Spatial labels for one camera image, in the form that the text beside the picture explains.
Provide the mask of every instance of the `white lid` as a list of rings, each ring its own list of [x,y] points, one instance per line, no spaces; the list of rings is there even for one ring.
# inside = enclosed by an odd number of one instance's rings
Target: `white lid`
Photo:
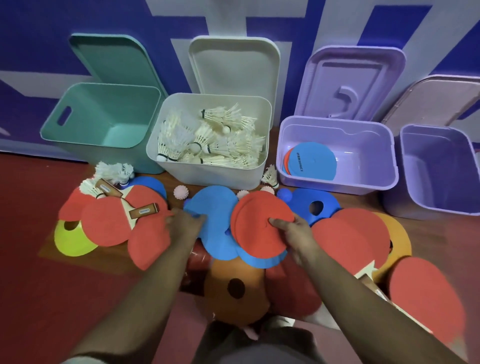
[[[393,135],[407,124],[448,126],[480,95],[480,77],[430,75],[411,85],[382,120]]]
[[[260,96],[275,109],[280,51],[270,39],[198,36],[190,43],[189,56],[200,93]]]

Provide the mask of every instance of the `blue ball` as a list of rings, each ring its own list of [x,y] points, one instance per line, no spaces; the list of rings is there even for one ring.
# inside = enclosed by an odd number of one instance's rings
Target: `blue ball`
[[[292,199],[292,191],[290,191],[288,188],[280,188],[277,191],[276,196],[283,202],[290,202]]]

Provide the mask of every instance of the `purple lid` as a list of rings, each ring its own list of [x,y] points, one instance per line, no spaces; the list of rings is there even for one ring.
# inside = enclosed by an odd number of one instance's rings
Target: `purple lid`
[[[370,121],[405,62],[398,48],[320,48],[305,66],[295,115]]]

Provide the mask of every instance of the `person's right hand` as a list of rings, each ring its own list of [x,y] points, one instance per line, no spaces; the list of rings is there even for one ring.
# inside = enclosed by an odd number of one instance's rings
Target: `person's right hand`
[[[295,213],[293,215],[295,216],[294,222],[288,222],[278,218],[270,218],[268,221],[272,226],[275,226],[285,233],[287,243],[298,254],[299,258],[303,259],[317,251],[320,246],[315,241],[308,222]]]

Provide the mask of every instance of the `paddle handle label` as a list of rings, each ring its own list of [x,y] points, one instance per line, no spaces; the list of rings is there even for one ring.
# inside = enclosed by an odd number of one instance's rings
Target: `paddle handle label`
[[[142,216],[156,214],[157,212],[158,212],[158,205],[156,203],[152,203],[152,204],[131,210],[129,214],[130,214],[130,218],[137,219],[137,218],[141,218]]]
[[[112,197],[122,197],[123,193],[117,190],[113,185],[105,181],[104,179],[100,178],[95,187],[101,190],[106,196]]]

